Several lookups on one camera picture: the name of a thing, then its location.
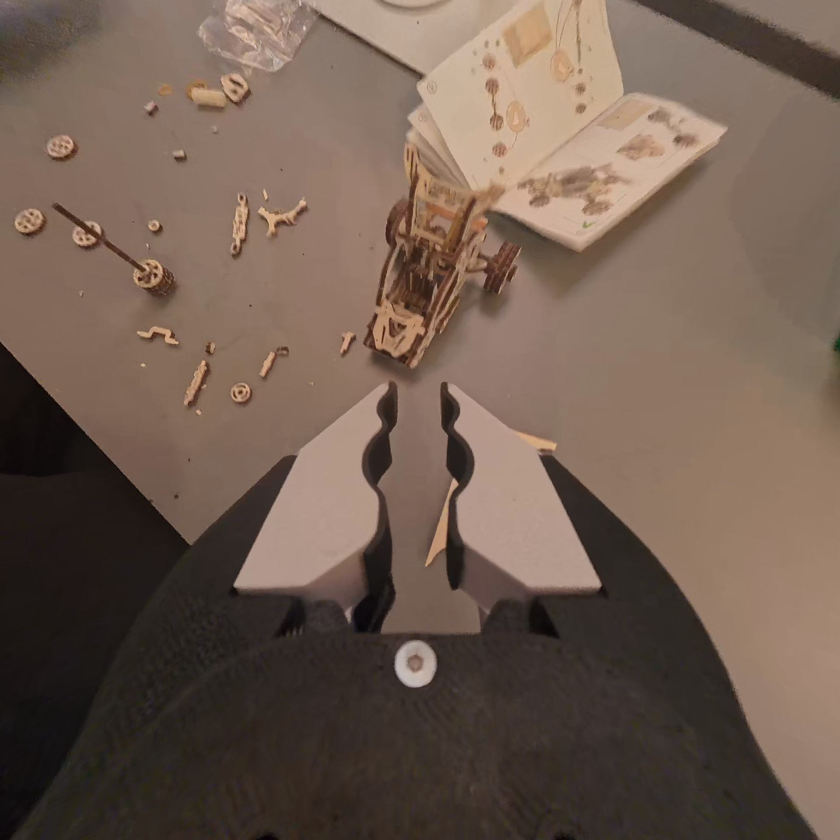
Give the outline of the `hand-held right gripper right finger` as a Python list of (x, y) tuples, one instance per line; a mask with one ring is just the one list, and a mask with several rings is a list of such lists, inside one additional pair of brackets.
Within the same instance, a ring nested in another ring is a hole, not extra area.
[(451, 590), (483, 612), (501, 601), (594, 595), (602, 589), (544, 456), (462, 389), (440, 387), (448, 497), (445, 569)]

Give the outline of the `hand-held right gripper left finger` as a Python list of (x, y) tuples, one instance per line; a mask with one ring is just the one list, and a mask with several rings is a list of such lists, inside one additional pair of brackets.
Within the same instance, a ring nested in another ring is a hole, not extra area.
[(378, 385), (305, 444), (234, 582), (242, 595), (334, 602), (379, 632), (396, 598), (392, 533), (379, 487), (392, 465), (397, 386)]

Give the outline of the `plywood scrap sheet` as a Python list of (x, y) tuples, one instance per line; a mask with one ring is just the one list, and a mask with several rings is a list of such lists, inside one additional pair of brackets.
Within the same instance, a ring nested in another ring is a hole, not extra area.
[[(557, 449), (557, 443), (551, 439), (538, 437), (519, 431), (515, 431), (515, 434), (519, 436), (523, 441), (525, 441), (528, 445), (530, 445), (532, 448), (536, 449), (541, 455), (552, 455)], [(434, 531), (432, 542), (427, 552), (427, 557), (424, 564), (426, 568), (429, 567), (437, 558), (437, 556), (446, 548), (448, 532), (448, 506), (450, 499), (453, 496), (457, 487), (457, 479), (452, 478), (448, 487), (447, 495), (444, 500), (443, 509), (441, 510), (440, 517), (438, 519), (437, 526)]]

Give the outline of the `wooden wheel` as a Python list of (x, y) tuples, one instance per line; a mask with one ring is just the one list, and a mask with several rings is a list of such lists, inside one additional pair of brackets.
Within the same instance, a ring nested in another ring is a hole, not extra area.
[(84, 222), (59, 203), (52, 203), (51, 207), (60, 216), (80, 228), (88, 237), (93, 238), (97, 244), (103, 246), (129, 265), (133, 269), (133, 282), (136, 287), (157, 297), (165, 297), (174, 290), (175, 277), (160, 261), (156, 259), (135, 259), (108, 239), (101, 228), (93, 227)]

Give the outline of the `wooden model buggy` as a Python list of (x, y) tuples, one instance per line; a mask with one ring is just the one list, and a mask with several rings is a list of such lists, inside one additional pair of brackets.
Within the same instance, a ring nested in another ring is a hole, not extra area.
[(494, 255), (483, 252), (503, 186), (454, 185), (428, 170), (411, 141), (403, 162), (408, 194), (386, 220), (388, 256), (363, 343), (414, 370), (448, 326), (467, 280), (482, 275), (484, 291), (501, 294), (518, 271), (521, 248), (504, 242)]

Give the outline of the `person's black-clothed body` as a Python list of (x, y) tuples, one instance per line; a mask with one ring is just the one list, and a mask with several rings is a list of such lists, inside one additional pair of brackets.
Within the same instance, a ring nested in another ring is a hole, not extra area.
[(187, 543), (1, 347), (1, 837), (58, 773)]

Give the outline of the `branch-shaped plywood scrap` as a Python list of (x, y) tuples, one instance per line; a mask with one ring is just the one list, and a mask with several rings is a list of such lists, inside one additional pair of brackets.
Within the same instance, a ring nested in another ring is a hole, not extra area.
[(302, 197), (298, 203), (287, 211), (270, 211), (261, 206), (257, 212), (258, 216), (266, 222), (266, 236), (273, 238), (277, 236), (278, 227), (294, 227), (298, 223), (298, 217), (308, 210), (308, 201)]

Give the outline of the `assembly instruction booklet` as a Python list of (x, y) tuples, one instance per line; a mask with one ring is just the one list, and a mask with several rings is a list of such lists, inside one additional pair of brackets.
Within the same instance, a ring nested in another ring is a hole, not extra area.
[(714, 148), (727, 128), (625, 93), (601, 1), (519, 2), (417, 84), (405, 170), (455, 211), (472, 193), (580, 253)]

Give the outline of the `clear plastic bag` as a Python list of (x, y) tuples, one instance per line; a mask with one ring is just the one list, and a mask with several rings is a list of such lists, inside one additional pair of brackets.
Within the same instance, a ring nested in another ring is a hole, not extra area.
[(299, 51), (319, 14), (302, 1), (220, 1), (197, 30), (217, 56), (251, 70), (277, 72)]

